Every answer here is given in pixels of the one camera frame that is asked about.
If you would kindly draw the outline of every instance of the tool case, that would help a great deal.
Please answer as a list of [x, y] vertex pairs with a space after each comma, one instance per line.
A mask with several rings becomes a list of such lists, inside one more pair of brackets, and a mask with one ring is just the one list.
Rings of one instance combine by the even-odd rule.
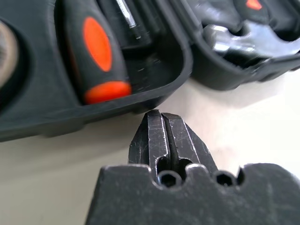
[[[298, 55], [248, 68], [233, 65], [209, 48], [201, 37], [201, 23], [181, 0], [126, 0], [140, 40], [133, 38], [115, 0], [93, 0], [97, 4], [93, 10], [105, 17], [115, 34], [132, 93], [87, 105], [76, 84], [78, 68], [72, 67], [75, 59], [68, 55], [65, 34], [66, 15], [76, 8], [76, 1], [68, 8], [63, 1], [0, 0], [0, 21], [12, 30], [19, 49], [18, 66], [6, 87], [0, 88], [0, 141], [63, 135], [94, 121], [146, 112], [166, 100], [191, 74], [208, 87], [229, 90], [250, 81], [274, 79], [300, 65]], [[286, 2], [300, 12], [296, 0]], [[77, 36], [71, 37], [73, 45], [80, 45]], [[84, 59], [82, 68], [90, 69]]]

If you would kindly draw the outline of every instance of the white table surface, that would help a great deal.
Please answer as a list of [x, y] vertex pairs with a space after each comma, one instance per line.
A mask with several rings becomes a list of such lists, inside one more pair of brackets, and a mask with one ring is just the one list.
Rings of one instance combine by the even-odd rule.
[[[276, 163], [300, 177], [300, 71], [218, 92], [188, 81], [159, 109], [180, 115], [219, 169]], [[101, 166], [126, 164], [142, 115], [55, 138], [0, 143], [1, 225], [83, 225]]]

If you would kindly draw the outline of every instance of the black plastic tool case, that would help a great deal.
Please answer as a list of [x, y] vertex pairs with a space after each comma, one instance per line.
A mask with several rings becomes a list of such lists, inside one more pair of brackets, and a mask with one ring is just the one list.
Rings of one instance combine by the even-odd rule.
[[[232, 0], [223, 0], [223, 5]], [[235, 89], [243, 83], [268, 81], [279, 77], [289, 70], [300, 66], [300, 54], [267, 60], [248, 68], [238, 67], [214, 53], [202, 38], [202, 23], [180, 0], [170, 0], [182, 21], [194, 54], [193, 77], [202, 84], [216, 90]], [[292, 41], [300, 37], [300, 2], [299, 0], [264, 0], [265, 4], [277, 12], [277, 17], [270, 15], [270, 25], [283, 40]]]
[[[62, 135], [93, 121], [146, 112], [162, 103], [191, 74], [193, 57], [188, 41], [166, 0], [135, 1], [132, 11], [146, 36], [145, 43], [139, 43], [144, 45], [142, 50], [130, 42], [128, 25], [112, 7], [112, 0], [99, 0], [99, 9], [124, 52], [133, 95], [97, 105], [82, 104], [64, 55], [60, 1], [0, 0], [0, 20], [16, 34], [24, 50], [20, 58], [26, 60], [22, 85], [15, 96], [8, 103], [0, 99], [0, 141]], [[149, 41], [149, 35], [156, 35], [154, 42]]]

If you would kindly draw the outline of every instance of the black and orange handle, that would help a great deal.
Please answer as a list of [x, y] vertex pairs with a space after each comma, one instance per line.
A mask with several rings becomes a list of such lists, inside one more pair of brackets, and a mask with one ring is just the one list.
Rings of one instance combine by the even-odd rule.
[[68, 50], [86, 104], [131, 94], [124, 58], [96, 0], [63, 0]]
[[270, 16], [263, 0], [234, 0], [235, 7], [244, 20], [269, 24]]

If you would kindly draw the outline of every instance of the orange tab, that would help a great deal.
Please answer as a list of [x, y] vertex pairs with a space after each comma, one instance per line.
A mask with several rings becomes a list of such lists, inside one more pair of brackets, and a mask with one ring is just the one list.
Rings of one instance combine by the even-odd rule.
[[112, 68], [112, 49], [106, 32], [92, 17], [87, 17], [83, 25], [83, 38], [96, 64], [105, 72]]
[[259, 3], [258, 0], [248, 0], [247, 7], [254, 10], [261, 10], [263, 6]]

